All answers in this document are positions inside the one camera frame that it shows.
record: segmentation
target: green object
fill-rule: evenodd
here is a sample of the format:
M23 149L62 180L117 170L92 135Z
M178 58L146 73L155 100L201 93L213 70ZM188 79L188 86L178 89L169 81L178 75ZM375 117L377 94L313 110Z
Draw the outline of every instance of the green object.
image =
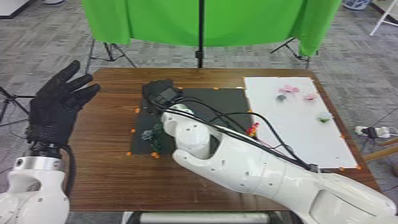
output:
M156 153L160 153L163 145L163 123L155 124L153 129L146 130L140 134L140 138L144 141L151 143L151 148Z
M82 0L98 41L130 38L197 46L199 0ZM204 45L300 40L300 54L320 48L341 0L206 0Z

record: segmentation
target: red object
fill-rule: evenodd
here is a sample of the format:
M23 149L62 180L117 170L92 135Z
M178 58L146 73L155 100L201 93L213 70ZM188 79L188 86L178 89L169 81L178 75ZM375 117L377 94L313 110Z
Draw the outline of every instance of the red object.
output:
M250 137L256 136L258 127L259 127L259 123L256 122L252 127L247 129L247 132L245 132Z

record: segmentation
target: floor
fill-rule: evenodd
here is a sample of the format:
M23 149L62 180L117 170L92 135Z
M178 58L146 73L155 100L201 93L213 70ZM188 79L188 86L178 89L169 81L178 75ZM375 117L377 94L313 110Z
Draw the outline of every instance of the floor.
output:
M325 38L320 55L313 58L314 71L355 138L362 153L380 150L373 142L362 147L364 139L354 127L371 125L398 107L398 28L384 25L377 35L368 33L380 14L368 8L361 12L341 8ZM91 31L80 0L60 7L35 1L12 20L0 20L0 86L16 94L34 94L50 76L73 59L85 63ZM210 48L204 67L304 68L286 49L270 55L275 44L245 47ZM192 47L170 46L133 40L123 46L139 67L194 67ZM128 67L94 62L99 67ZM23 118L19 110L9 109L7 119ZM398 128L398 111L377 126ZM0 129L0 172L12 166L27 149L23 139L27 124ZM371 172L387 197L398 203L398 177L393 175L398 155L369 162ZM7 190L5 173L0 173L0 192ZM67 223L119 223L119 213L73 213Z

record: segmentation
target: pink flower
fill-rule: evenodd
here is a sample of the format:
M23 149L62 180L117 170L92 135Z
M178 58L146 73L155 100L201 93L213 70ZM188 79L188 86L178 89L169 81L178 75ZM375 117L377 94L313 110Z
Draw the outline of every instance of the pink flower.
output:
M313 101L316 98L318 98L318 95L316 94L307 94L304 96L304 100L307 100L307 101Z
M284 88L279 89L279 92L282 93L298 93L298 88L293 87L291 85L284 85Z

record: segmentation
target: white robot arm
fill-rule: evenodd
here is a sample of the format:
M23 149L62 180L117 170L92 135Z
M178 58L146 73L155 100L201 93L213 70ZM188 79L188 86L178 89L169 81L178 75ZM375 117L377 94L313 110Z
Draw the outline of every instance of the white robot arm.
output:
M9 190L0 194L0 224L62 224L69 199L62 190L62 161L27 156L9 172Z
M170 108L194 114L181 104ZM350 178L307 171L188 117L165 112L162 121L178 164L233 191L279 202L306 224L398 223L393 201ZM210 136L218 139L213 155Z

